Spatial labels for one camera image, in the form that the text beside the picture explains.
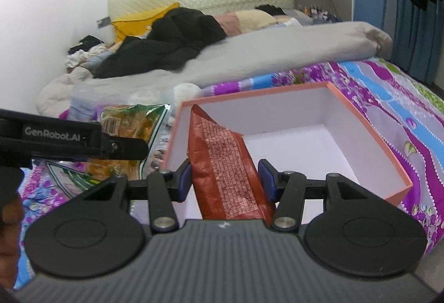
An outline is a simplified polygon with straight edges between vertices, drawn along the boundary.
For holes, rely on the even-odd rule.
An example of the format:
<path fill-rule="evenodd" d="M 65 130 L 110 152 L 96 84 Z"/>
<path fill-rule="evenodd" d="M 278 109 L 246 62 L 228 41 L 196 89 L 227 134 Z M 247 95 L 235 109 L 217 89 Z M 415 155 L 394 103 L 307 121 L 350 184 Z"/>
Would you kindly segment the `person's left hand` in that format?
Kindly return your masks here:
<path fill-rule="evenodd" d="M 15 285 L 20 258 L 20 232 L 24 216 L 19 194 L 1 210 L 1 285 L 12 289 Z"/>

